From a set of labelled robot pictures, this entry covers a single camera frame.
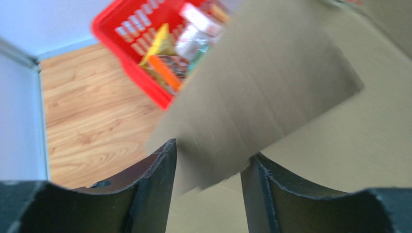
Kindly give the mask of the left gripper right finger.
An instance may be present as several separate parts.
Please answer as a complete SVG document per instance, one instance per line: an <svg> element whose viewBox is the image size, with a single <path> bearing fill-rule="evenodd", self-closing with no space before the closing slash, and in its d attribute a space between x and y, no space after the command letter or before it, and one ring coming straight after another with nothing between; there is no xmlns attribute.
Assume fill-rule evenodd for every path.
<svg viewBox="0 0 412 233"><path fill-rule="evenodd" d="M410 188L345 193L285 169L261 153L241 172L251 233L409 233Z"/></svg>

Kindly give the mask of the brown cardboard sheet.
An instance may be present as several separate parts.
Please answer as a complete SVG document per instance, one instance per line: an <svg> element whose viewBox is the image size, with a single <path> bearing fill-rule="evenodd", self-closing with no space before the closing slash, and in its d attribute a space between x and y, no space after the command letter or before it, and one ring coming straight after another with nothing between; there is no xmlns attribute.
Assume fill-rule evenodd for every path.
<svg viewBox="0 0 412 233"><path fill-rule="evenodd" d="M169 233L249 232L257 153L345 193L412 189L411 1L245 1L145 148L172 138Z"/></svg>

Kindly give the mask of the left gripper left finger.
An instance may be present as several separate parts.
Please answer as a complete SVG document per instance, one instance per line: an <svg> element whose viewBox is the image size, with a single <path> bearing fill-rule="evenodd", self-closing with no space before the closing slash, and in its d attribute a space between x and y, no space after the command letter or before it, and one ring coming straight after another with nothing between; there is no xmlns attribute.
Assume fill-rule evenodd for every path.
<svg viewBox="0 0 412 233"><path fill-rule="evenodd" d="M163 233L177 149L168 140L150 156L91 187L1 181L3 233Z"/></svg>

